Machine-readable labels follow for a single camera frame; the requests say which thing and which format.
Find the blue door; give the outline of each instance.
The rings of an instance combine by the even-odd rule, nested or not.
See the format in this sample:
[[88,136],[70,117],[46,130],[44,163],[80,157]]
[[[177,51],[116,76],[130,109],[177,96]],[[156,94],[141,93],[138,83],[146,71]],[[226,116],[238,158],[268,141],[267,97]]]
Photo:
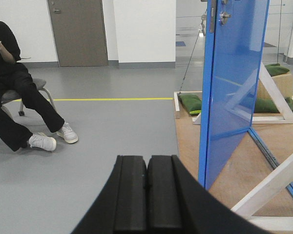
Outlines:
[[251,126],[269,0],[208,0],[199,182],[209,189]]

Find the white sneaker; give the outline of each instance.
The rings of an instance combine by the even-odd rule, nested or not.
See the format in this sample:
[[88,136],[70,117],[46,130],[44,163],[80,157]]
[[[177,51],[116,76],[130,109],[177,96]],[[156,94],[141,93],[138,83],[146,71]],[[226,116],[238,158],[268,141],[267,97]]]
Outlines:
[[47,151],[53,151],[57,147],[57,141],[44,133],[33,133],[28,140],[30,147],[38,147]]
[[66,122],[63,124],[62,128],[57,132],[57,135],[62,137],[69,144],[72,144],[78,141],[77,134]]

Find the wooden floor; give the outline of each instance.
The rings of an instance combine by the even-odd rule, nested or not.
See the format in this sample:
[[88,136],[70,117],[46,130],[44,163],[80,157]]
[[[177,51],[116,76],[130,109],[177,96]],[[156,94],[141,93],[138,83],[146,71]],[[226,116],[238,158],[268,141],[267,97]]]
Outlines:
[[[179,156],[194,178],[198,178],[200,125],[182,108],[176,119]],[[256,124],[253,128],[263,139],[279,163],[293,153],[293,124]],[[246,134],[223,168],[209,192],[228,208],[232,208],[272,171],[253,139]],[[293,199],[284,189],[256,216],[293,216]]]

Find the yellow tape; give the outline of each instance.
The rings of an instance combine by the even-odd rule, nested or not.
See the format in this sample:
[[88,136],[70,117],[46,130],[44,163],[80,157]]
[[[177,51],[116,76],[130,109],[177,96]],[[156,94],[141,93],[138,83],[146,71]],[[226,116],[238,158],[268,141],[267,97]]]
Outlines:
[[144,101],[144,100],[173,100],[172,97],[133,97],[133,98],[56,98],[54,101]]

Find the door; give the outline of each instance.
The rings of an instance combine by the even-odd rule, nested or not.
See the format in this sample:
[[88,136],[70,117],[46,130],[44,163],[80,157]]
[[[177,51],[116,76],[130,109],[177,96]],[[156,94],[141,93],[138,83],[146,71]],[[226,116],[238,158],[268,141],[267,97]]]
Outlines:
[[251,126],[269,0],[209,0],[199,182],[209,189]]
[[102,0],[48,0],[60,66],[106,66]]

